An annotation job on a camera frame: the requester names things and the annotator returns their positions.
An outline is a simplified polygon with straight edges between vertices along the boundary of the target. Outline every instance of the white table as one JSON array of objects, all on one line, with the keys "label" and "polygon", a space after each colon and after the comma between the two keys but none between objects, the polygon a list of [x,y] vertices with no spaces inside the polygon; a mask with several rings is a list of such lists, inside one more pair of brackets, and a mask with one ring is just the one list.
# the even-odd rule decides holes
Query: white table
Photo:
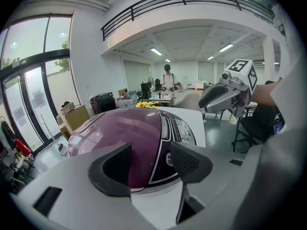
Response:
[{"label": "white table", "polygon": [[173,106],[175,102],[174,95],[168,94],[161,96],[161,98],[158,97],[153,97],[150,99],[151,102],[159,102],[159,103],[166,103],[168,106]]},{"label": "white table", "polygon": [[203,84],[208,83],[208,81],[195,81],[195,90],[202,89],[203,90]]},{"label": "white table", "polygon": [[[200,111],[163,106],[159,106],[158,109],[181,117],[191,128],[197,145],[206,147],[205,130]],[[158,192],[131,195],[131,201],[139,212],[157,229],[166,230],[176,226],[176,215],[179,210],[181,193],[182,182],[179,181],[175,185]]]}]

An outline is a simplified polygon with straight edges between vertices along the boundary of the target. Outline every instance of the person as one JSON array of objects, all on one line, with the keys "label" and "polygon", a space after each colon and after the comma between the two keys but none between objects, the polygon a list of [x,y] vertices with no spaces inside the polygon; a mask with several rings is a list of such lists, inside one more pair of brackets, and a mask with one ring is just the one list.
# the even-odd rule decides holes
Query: person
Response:
[{"label": "person", "polygon": [[251,101],[278,107],[285,121],[282,133],[307,126],[307,58],[304,43],[282,7],[278,8],[276,17],[284,26],[290,62],[281,60],[279,81],[256,85]]},{"label": "person", "polygon": [[162,75],[160,83],[166,86],[166,89],[169,90],[171,85],[177,83],[175,75],[170,72],[171,66],[166,64],[164,66],[165,73]]}]

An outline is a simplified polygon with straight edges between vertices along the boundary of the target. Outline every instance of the red object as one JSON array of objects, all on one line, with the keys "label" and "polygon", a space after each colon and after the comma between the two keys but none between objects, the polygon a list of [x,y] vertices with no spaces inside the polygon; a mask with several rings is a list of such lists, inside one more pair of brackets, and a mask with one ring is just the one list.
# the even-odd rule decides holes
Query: red object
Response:
[{"label": "red object", "polygon": [[25,157],[28,157],[31,154],[30,149],[23,144],[19,139],[15,139],[16,147],[23,153]]}]

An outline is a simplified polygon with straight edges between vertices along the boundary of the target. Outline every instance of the white column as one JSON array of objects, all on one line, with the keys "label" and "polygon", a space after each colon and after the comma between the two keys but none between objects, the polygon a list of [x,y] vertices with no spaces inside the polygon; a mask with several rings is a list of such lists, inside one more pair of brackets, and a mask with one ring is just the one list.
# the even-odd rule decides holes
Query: white column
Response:
[{"label": "white column", "polygon": [[217,62],[214,62],[214,83],[217,83]]},{"label": "white column", "polygon": [[264,54],[264,79],[265,81],[274,81],[275,74],[275,55],[273,40],[270,37],[266,37],[263,42],[263,54]]},{"label": "white column", "polygon": [[279,65],[279,77],[285,78],[293,67],[293,62],[290,62],[290,55],[288,47],[284,44],[280,44],[280,65]]}]

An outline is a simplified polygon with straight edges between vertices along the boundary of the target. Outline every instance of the yellow object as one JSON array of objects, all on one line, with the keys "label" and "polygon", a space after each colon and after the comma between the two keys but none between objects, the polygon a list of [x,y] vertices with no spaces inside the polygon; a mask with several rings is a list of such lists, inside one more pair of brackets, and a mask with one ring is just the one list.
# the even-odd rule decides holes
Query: yellow object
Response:
[{"label": "yellow object", "polygon": [[155,104],[159,104],[159,102],[140,102],[136,104],[136,107],[157,108],[154,106]]}]

